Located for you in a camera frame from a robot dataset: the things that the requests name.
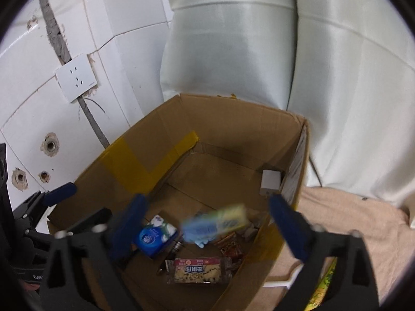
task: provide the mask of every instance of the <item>white cable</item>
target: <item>white cable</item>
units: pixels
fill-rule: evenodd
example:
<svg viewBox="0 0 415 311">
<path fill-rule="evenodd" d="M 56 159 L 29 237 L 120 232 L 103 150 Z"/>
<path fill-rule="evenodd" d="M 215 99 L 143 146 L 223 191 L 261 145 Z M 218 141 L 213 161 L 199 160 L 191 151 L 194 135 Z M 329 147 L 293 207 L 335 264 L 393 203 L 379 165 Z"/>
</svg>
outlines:
<svg viewBox="0 0 415 311">
<path fill-rule="evenodd" d="M 302 267 L 303 267 L 303 264 L 300 264 L 299 266 L 297 266 L 291 272 L 290 279 L 288 281 L 267 281 L 264 283 L 264 288 L 287 287 L 287 289 L 290 289 L 291 285 L 294 283 L 295 279 L 300 273 Z"/>
</svg>

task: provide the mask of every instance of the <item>metal screw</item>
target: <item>metal screw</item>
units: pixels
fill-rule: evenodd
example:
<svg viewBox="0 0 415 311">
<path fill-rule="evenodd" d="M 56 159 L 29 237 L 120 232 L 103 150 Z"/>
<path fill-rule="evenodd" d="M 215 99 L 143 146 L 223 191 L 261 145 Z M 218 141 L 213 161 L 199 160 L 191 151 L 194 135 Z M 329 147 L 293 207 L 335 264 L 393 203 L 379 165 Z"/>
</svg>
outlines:
<svg viewBox="0 0 415 311">
<path fill-rule="evenodd" d="M 314 230 L 315 232 L 324 232 L 326 231 L 326 228 L 324 228 L 321 224 L 313 224 L 311 226 L 311 229 Z"/>
<path fill-rule="evenodd" d="M 104 224 L 104 223 L 97 224 L 97 225 L 93 226 L 91 230 L 92 230 L 92 232 L 96 232 L 96 233 L 103 232 L 103 231 L 107 230 L 107 225 Z"/>
<path fill-rule="evenodd" d="M 55 238 L 56 239 L 65 238 L 66 235 L 67 235 L 66 230 L 61 230 L 55 233 Z"/>
<path fill-rule="evenodd" d="M 362 233 L 356 229 L 350 230 L 349 234 L 356 238 L 362 238 L 363 236 Z"/>
</svg>

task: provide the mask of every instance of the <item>power socket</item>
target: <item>power socket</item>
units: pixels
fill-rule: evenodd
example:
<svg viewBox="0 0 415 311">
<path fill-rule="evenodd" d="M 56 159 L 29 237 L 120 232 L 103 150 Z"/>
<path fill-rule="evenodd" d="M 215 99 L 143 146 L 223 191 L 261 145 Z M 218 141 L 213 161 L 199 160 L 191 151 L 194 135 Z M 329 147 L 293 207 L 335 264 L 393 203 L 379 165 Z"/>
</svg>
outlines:
<svg viewBox="0 0 415 311">
<path fill-rule="evenodd" d="M 69 102 L 97 84 L 86 54 L 81 54 L 55 71 L 56 78 Z"/>
</svg>

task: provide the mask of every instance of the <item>beige towel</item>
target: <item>beige towel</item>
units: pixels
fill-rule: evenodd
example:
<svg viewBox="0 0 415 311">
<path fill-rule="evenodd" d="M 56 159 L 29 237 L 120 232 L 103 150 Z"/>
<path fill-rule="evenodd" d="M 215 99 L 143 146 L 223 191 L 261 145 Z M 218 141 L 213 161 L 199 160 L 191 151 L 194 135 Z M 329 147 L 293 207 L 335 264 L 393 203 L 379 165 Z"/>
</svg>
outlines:
<svg viewBox="0 0 415 311">
<path fill-rule="evenodd" d="M 415 253 L 415 230 L 408 216 L 388 203 L 330 188 L 302 189 L 298 211 L 312 224 L 319 223 L 330 232 L 361 231 L 371 256 L 379 299 L 382 300 L 402 275 Z M 269 280 L 288 279 L 299 263 L 285 245 Z M 262 288 L 247 310 L 273 310 L 285 293 L 284 288 Z"/>
</svg>

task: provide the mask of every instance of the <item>label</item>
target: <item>label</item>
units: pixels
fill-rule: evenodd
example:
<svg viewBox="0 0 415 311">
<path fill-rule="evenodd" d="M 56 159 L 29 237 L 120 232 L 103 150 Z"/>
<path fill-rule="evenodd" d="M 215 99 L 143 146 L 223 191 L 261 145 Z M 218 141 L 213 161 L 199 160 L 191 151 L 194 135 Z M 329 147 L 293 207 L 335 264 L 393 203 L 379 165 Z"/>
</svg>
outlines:
<svg viewBox="0 0 415 311">
<path fill-rule="evenodd" d="M 185 267 L 184 271 L 186 272 L 202 272 L 203 271 L 203 265 L 188 265 Z"/>
<path fill-rule="evenodd" d="M 210 265 L 210 264 L 220 264 L 220 258 L 219 257 L 207 257 L 207 258 L 193 258 L 193 259 L 183 259 L 183 258 L 177 258 L 174 260 L 174 265 L 180 265 L 180 266 L 186 266 L 186 267 L 201 267 L 203 268 L 203 265 Z M 190 271 L 186 272 L 197 272 L 197 270 L 189 269 Z"/>
<path fill-rule="evenodd" d="M 144 234 L 143 237 L 141 238 L 144 244 L 152 244 L 156 238 L 154 236 L 148 235 L 148 234 Z"/>
</svg>

